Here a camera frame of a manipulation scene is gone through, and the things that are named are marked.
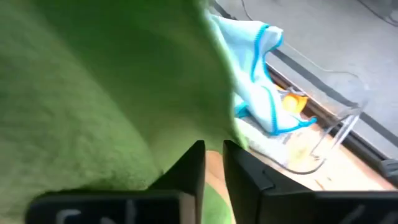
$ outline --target cable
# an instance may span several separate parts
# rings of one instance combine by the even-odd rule
[[[213,9],[215,9],[218,13],[220,13],[224,18],[227,19],[233,19],[233,20],[238,20],[236,17],[230,15],[228,12],[226,12],[221,6],[220,4],[218,4],[218,2],[216,0],[212,0],[211,1],[211,6],[213,7]]]
[[[359,3],[361,3],[366,9],[368,9],[369,11],[371,11],[376,17],[378,17],[379,19],[383,20],[384,22],[394,26],[394,27],[398,27],[398,23],[393,23],[390,21],[387,21],[385,18],[383,18],[382,16],[380,16],[378,13],[376,13],[375,11],[373,11],[369,6],[367,6],[365,3],[363,3],[361,0],[357,0]],[[251,20],[253,21],[254,19],[249,15],[248,10],[246,9],[246,5],[244,4],[244,0],[241,0],[242,2],[242,6],[243,6],[243,11],[245,13],[245,15]]]
[[[340,124],[343,120],[345,120],[346,118],[348,118],[349,115],[339,119],[338,121],[336,121],[334,123],[334,125],[330,126],[323,134],[322,137],[320,138],[320,140],[318,141],[318,143],[315,145],[315,147],[312,149],[311,153],[312,154],[314,152],[314,150],[320,145],[320,143],[322,142],[322,140],[326,137],[326,135],[328,135],[330,133],[330,131],[335,128],[338,124]],[[288,168],[287,166],[281,164],[280,162],[278,162],[277,160],[275,160],[274,158],[272,158],[271,156],[268,156],[266,154],[260,153],[261,155],[263,155],[264,157],[268,158],[269,160],[271,160],[273,163],[277,164],[280,168],[291,172],[293,174],[297,174],[297,175],[308,175],[308,174],[313,174],[314,172],[318,171],[321,166],[326,162],[327,156],[323,157],[322,161],[312,170],[308,170],[308,171],[296,171],[296,170],[292,170],[290,168]]]
[[[242,2],[242,6],[243,6],[244,13],[246,14],[246,16],[247,16],[251,21],[253,21],[252,17],[249,15],[248,11],[246,10],[246,6],[244,5],[244,0],[241,0],[241,2]]]
[[[383,18],[382,16],[380,16],[377,12],[375,12],[374,10],[372,10],[367,4],[363,3],[361,0],[358,0],[359,3],[361,3],[366,9],[368,9],[369,11],[371,11],[377,18],[383,20],[384,22],[392,25],[393,27],[398,27],[398,23],[393,23],[390,21],[387,21],[385,18]],[[392,21],[395,21],[391,15],[389,16],[389,19],[391,19]]]

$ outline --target wooden surface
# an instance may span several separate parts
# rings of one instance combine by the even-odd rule
[[[310,141],[309,139],[315,141],[314,136],[316,135],[313,134],[312,138],[310,138],[308,135],[301,134],[301,137],[296,136],[296,138],[289,139],[288,144],[296,147],[290,158],[289,167],[303,170],[314,167],[311,161],[306,161],[308,157],[304,156],[311,150],[311,147],[307,146],[313,145],[308,142]],[[333,138],[328,136],[321,146],[329,149],[328,146],[333,144],[332,142]],[[321,168],[309,175],[292,174],[273,164],[266,157],[254,151],[250,152],[264,163],[269,164],[282,174],[312,190],[396,190],[388,181],[343,146],[338,146],[331,151]],[[206,182],[222,196],[233,214],[225,184],[223,158],[218,152],[206,152]]]

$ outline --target clear plastic container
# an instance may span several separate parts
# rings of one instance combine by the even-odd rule
[[[286,42],[267,55],[267,64],[276,83],[284,83],[282,88],[293,86],[309,97],[302,118],[320,116],[316,124],[280,136],[269,136],[254,118],[244,118],[265,139],[247,130],[243,135],[265,163],[294,174],[312,174],[352,130],[367,105],[369,88],[355,74],[321,68]]]

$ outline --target gray floor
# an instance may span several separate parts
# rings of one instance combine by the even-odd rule
[[[241,0],[218,0],[244,20]],[[371,88],[366,112],[398,136],[398,28],[357,0],[245,0],[255,20],[284,30],[285,40],[320,66],[355,73]],[[359,123],[356,129],[364,130]],[[391,144],[380,144],[397,151]]]

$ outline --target green fabric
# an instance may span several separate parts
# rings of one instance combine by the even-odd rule
[[[0,223],[48,190],[145,189],[197,139],[235,138],[194,0],[3,0],[0,36]],[[205,195],[204,223],[230,222]]]

